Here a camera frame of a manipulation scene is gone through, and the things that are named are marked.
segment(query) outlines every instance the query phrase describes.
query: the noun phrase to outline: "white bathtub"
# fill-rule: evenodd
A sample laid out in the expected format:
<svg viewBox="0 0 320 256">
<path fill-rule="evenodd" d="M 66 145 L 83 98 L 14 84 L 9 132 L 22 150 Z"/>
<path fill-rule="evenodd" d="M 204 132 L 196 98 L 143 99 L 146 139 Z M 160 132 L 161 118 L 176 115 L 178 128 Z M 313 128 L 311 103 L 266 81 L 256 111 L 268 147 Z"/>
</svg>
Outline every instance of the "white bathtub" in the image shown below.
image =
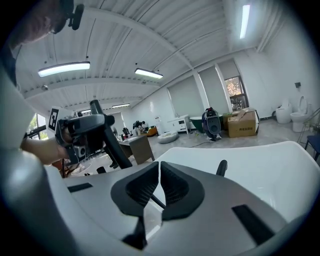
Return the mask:
<svg viewBox="0 0 320 256">
<path fill-rule="evenodd" d="M 174 147 L 156 161 L 166 161 L 216 174 L 227 160 L 225 177 L 278 211 L 287 222 L 307 213 L 320 188 L 320 167 L 296 142 L 242 148 Z M 154 195 L 165 202 L 160 185 Z"/>
</svg>

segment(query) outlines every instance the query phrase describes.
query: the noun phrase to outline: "white cabinet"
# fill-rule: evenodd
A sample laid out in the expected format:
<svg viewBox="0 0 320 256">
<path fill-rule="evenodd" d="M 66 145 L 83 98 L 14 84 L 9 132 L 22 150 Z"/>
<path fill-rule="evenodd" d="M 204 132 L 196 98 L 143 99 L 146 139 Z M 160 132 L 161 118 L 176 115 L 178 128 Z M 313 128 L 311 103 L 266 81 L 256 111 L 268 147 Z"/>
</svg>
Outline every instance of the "white cabinet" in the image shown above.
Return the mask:
<svg viewBox="0 0 320 256">
<path fill-rule="evenodd" d="M 187 114 L 168 121 L 168 124 L 172 127 L 172 131 L 189 133 L 188 129 L 190 128 L 190 122 L 189 115 Z"/>
</svg>

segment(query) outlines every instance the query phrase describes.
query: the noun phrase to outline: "person's arm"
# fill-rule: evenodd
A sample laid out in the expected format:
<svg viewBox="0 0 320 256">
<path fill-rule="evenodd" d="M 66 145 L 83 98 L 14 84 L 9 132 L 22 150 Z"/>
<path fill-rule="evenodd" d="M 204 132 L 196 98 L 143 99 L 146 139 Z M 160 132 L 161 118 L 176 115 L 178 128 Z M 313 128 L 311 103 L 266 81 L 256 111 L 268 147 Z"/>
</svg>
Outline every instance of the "person's arm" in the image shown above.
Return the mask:
<svg viewBox="0 0 320 256">
<path fill-rule="evenodd" d="M 47 140 L 24 139 L 21 149 L 36 155 L 44 165 L 69 158 L 67 150 L 57 143 L 55 137 Z"/>
</svg>

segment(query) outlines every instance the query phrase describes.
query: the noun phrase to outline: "black handle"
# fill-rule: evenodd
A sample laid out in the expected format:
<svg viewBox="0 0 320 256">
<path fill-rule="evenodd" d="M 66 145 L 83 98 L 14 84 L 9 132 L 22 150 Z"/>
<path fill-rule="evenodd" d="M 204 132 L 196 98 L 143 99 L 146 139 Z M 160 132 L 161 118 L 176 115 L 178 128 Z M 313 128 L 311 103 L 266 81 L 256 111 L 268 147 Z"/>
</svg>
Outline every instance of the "black handle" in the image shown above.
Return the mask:
<svg viewBox="0 0 320 256">
<path fill-rule="evenodd" d="M 104 114 L 97 99 L 94 99 L 90 102 L 90 109 L 92 114 Z M 108 117 L 106 115 L 104 115 L 104 120 L 105 122 L 103 140 L 105 145 L 108 147 L 111 155 L 113 156 L 114 160 L 117 162 L 121 169 L 132 167 L 132 163 L 126 157 L 116 137 L 114 136 L 114 133 L 112 132 L 108 123 Z"/>
</svg>

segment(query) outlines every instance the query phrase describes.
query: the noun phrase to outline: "white wall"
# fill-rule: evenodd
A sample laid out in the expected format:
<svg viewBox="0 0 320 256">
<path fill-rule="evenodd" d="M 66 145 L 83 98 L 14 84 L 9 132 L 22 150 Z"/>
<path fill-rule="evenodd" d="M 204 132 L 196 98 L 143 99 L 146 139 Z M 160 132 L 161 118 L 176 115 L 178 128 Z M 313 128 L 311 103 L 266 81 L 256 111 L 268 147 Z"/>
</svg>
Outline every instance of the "white wall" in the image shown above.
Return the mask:
<svg viewBox="0 0 320 256">
<path fill-rule="evenodd" d="M 111 126 L 112 131 L 114 131 L 115 127 L 118 134 L 122 134 L 125 126 L 124 121 L 122 120 L 121 113 L 113 113 L 111 115 L 114 117 L 114 124 Z"/>
<path fill-rule="evenodd" d="M 288 18 L 265 53 L 280 81 L 281 98 L 289 98 L 293 109 L 298 110 L 298 99 L 304 95 L 313 110 L 320 107 L 320 74 L 318 53 L 309 42 L 308 35 Z"/>
<path fill-rule="evenodd" d="M 155 126 L 155 117 L 160 116 L 163 128 L 166 132 L 171 130 L 171 126 L 168 125 L 167 122 L 175 118 L 166 87 L 163 87 L 151 94 L 132 109 L 123 111 L 122 116 L 124 123 L 129 130 L 132 128 L 132 124 L 136 120 L 146 121 L 149 127 Z"/>
<path fill-rule="evenodd" d="M 270 117 L 281 104 L 281 81 L 264 52 L 254 48 L 233 55 L 241 75 L 249 106 L 255 108 L 260 118 Z"/>
</svg>

